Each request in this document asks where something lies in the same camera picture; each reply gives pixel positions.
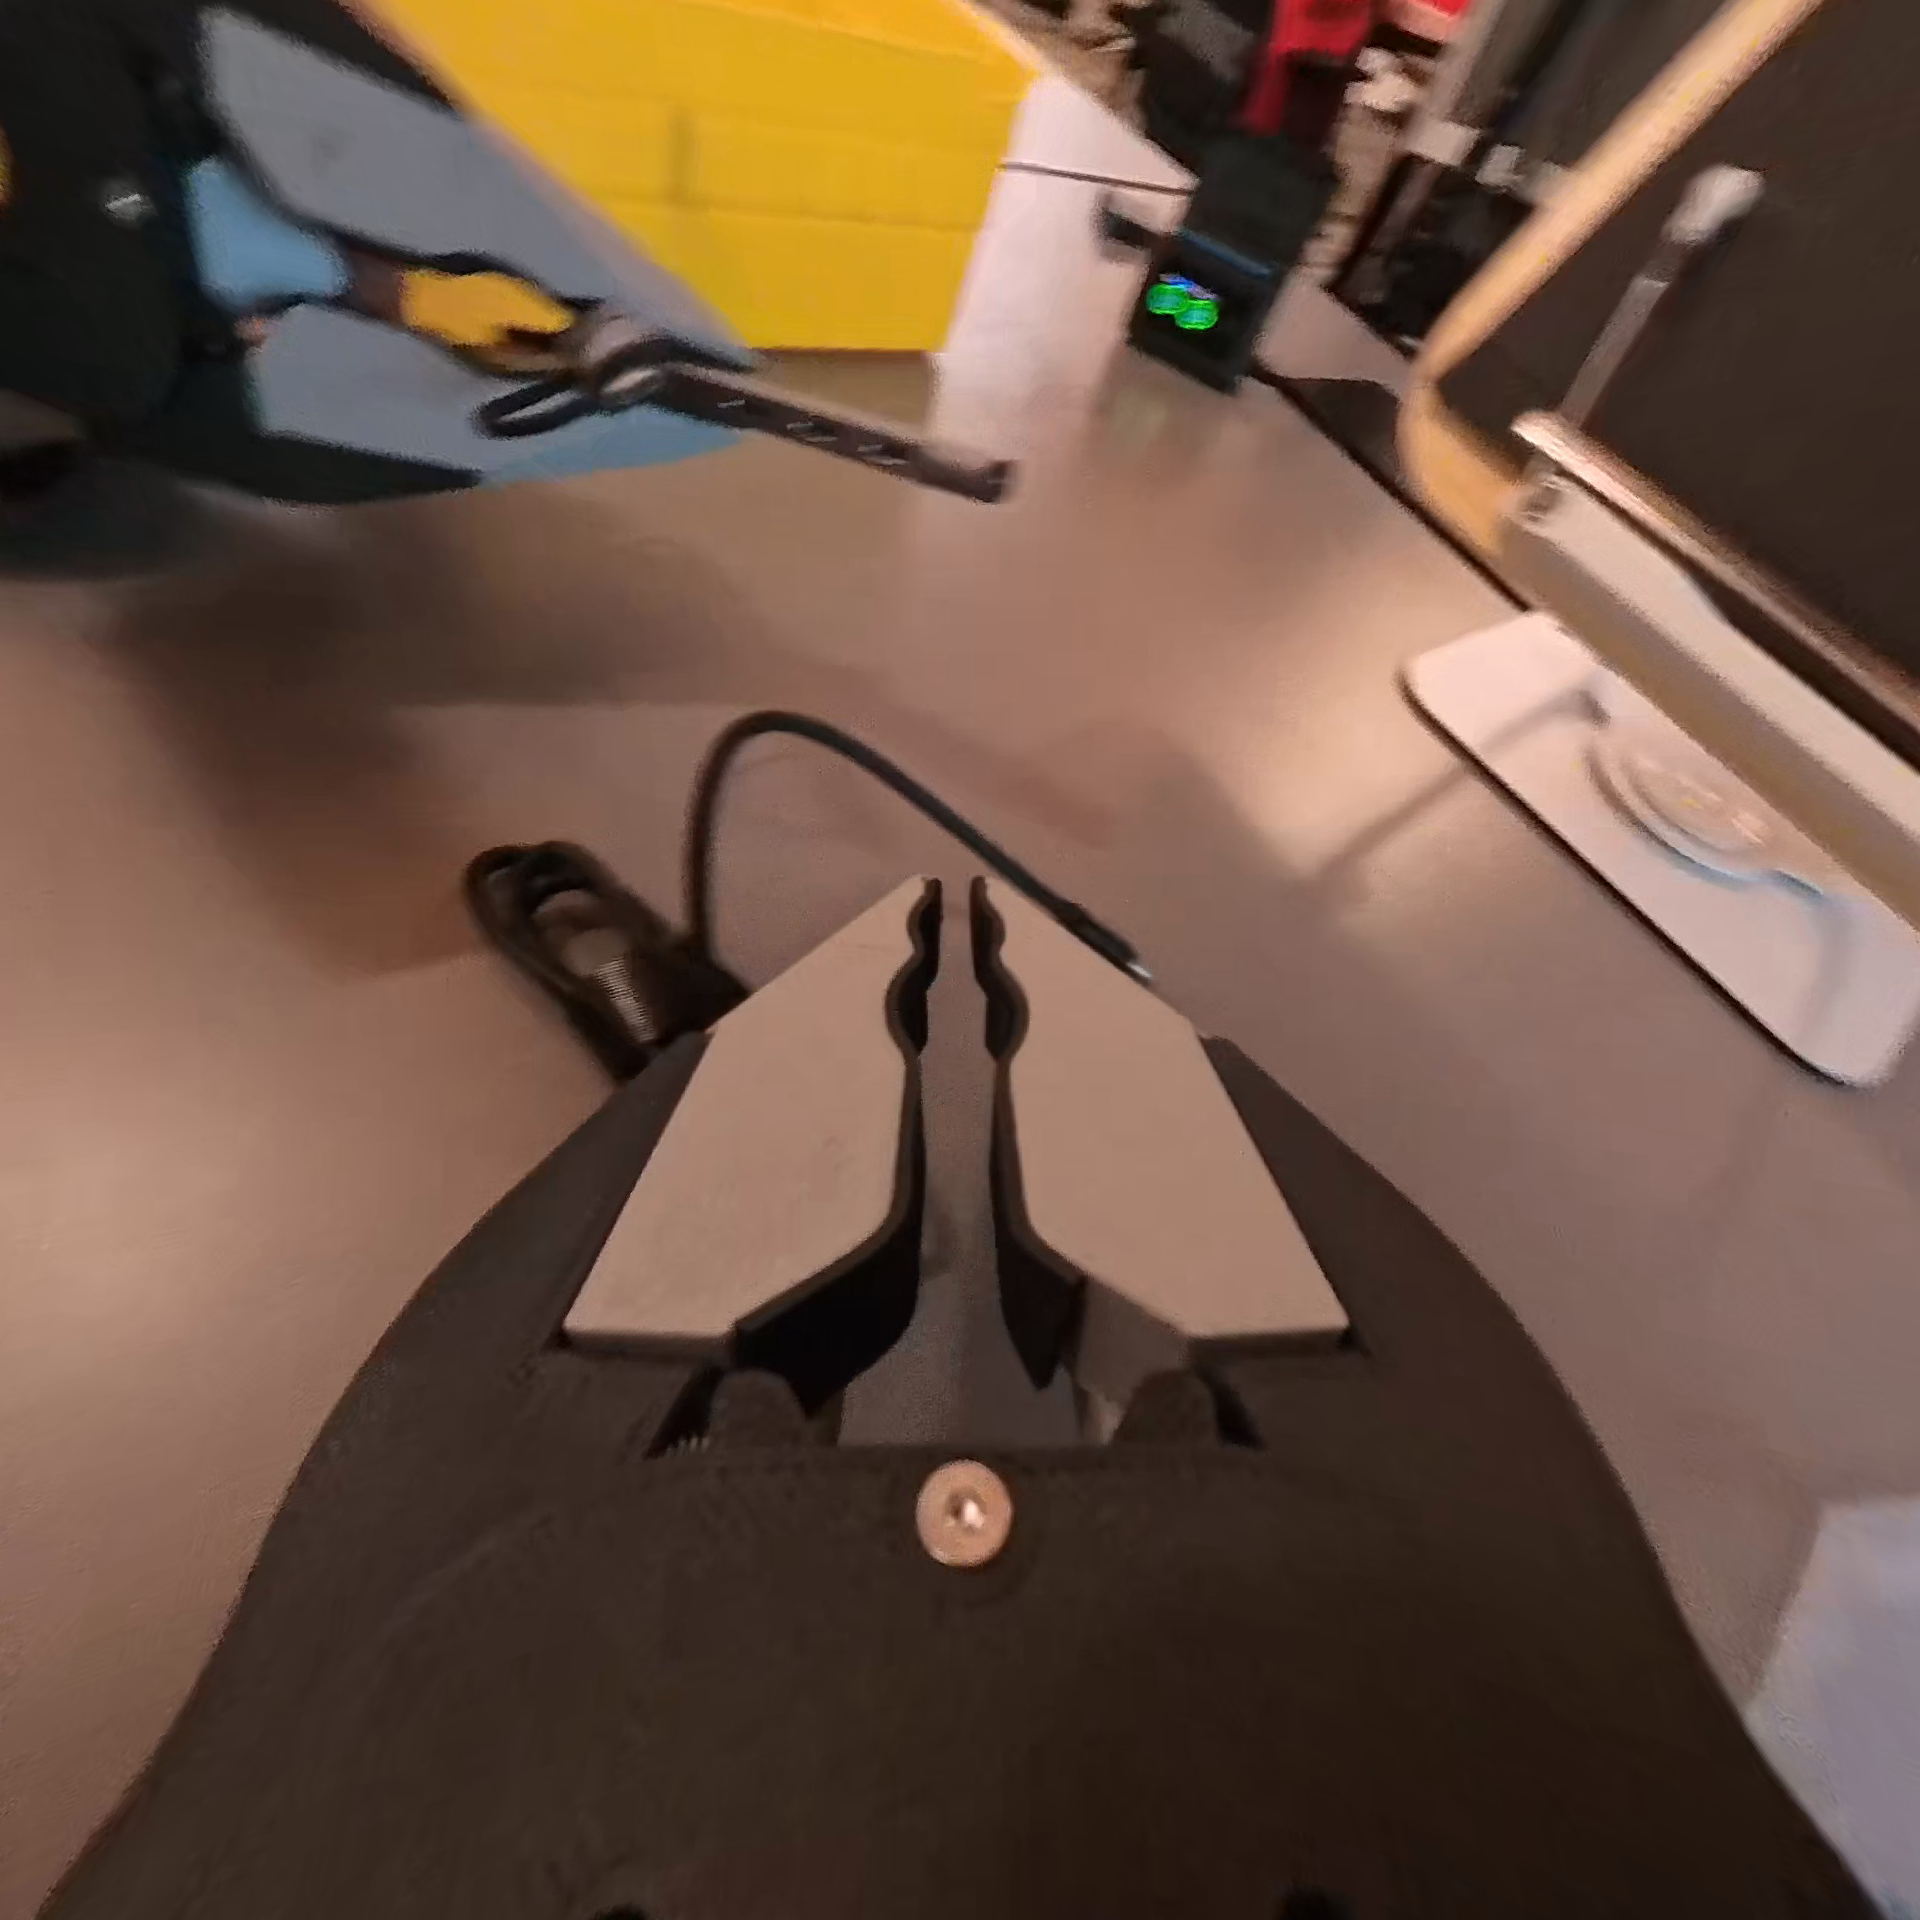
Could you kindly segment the red storage bin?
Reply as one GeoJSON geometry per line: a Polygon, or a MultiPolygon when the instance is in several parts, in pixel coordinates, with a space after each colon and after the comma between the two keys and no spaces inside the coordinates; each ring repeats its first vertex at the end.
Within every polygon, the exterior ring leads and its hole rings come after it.
{"type": "Polygon", "coordinates": [[[1323,151],[1373,20],[1373,3],[1275,3],[1236,130],[1323,151]]]}

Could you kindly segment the black board with wooden rim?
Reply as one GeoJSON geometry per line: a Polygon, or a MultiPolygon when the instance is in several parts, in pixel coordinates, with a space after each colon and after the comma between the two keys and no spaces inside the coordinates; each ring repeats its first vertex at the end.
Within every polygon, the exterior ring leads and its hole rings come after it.
{"type": "Polygon", "coordinates": [[[1558,415],[1607,473],[1811,622],[1760,647],[1915,762],[1917,7],[1726,4],[1460,287],[1398,414],[1407,479],[1486,561],[1558,415]],[[1571,389],[1688,183],[1760,178],[1580,415],[1571,389]]]}

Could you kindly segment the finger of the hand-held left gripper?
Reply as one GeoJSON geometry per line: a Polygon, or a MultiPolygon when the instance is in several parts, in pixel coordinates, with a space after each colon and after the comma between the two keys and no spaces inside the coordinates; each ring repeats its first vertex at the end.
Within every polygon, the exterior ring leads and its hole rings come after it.
{"type": "Polygon", "coordinates": [[[247,357],[247,381],[253,421],[271,438],[452,469],[483,489],[659,469],[709,452],[703,422],[644,407],[530,438],[494,438],[475,414],[509,393],[504,377],[325,305],[280,313],[247,357]]]}
{"type": "Polygon", "coordinates": [[[751,351],[684,278],[519,141],[251,14],[199,23],[203,102],[251,178],[300,222],[452,273],[509,273],[748,367],[751,351]]]}

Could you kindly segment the white board ledge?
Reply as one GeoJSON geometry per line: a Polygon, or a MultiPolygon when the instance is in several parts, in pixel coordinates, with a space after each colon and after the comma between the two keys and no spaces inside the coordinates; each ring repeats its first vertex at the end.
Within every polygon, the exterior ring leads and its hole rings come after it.
{"type": "Polygon", "coordinates": [[[1520,588],[1917,925],[1917,689],[1558,414],[1512,422],[1501,514],[1520,588]]]}

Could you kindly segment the white stand base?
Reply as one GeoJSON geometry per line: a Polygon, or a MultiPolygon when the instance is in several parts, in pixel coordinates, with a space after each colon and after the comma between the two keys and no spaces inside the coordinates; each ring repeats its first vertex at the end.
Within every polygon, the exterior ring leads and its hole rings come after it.
{"type": "Polygon", "coordinates": [[[1548,614],[1407,660],[1413,709],[1770,1041],[1875,1087],[1915,1043],[1915,929],[1548,614]]]}

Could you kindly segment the black charging case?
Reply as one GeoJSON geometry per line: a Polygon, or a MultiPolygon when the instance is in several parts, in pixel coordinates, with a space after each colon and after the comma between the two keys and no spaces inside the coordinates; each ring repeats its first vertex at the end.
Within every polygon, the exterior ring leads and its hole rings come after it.
{"type": "Polygon", "coordinates": [[[1234,393],[1335,193],[1338,167],[1317,147],[1285,134],[1218,141],[1179,222],[1146,247],[1124,343],[1234,393]]]}

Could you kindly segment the yellow plastic bin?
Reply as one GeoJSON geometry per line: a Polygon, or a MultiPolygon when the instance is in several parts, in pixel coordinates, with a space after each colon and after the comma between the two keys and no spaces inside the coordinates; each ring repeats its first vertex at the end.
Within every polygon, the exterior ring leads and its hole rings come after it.
{"type": "Polygon", "coordinates": [[[1042,75],[962,3],[355,10],[763,351],[940,351],[1042,75]]]}

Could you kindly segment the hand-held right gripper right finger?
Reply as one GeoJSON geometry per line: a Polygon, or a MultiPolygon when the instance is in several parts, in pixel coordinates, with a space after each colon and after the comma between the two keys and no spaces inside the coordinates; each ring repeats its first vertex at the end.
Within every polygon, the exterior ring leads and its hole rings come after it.
{"type": "Polygon", "coordinates": [[[968,893],[998,1309],[1091,1435],[1141,1385],[1322,1354],[1350,1317],[1202,1035],[1004,879],[968,893]]]}

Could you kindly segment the pale plastic box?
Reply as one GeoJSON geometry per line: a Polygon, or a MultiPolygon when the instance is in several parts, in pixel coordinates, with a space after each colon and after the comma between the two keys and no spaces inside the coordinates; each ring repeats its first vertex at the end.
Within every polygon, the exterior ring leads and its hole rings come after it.
{"type": "Polygon", "coordinates": [[[1747,1724],[1885,1915],[1917,1915],[1917,1500],[1821,1513],[1747,1724]]]}

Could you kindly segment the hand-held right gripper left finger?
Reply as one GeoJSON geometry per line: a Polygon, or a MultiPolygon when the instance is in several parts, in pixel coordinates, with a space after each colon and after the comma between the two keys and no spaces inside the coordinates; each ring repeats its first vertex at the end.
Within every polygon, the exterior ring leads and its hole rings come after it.
{"type": "Polygon", "coordinates": [[[839,1402],[920,1289],[920,1053],[943,891],[911,878],[723,1017],[562,1340],[839,1402]]]}

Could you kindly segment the dark grey usb hub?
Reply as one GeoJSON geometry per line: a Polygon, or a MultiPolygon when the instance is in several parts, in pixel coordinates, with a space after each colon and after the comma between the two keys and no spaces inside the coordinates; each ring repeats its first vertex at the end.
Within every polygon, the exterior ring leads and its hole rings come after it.
{"type": "Polygon", "coordinates": [[[996,505],[1016,483],[1015,460],[923,438],[899,422],[847,414],[746,374],[671,366],[643,399],[664,414],[755,435],[861,467],[916,489],[996,505]]]}

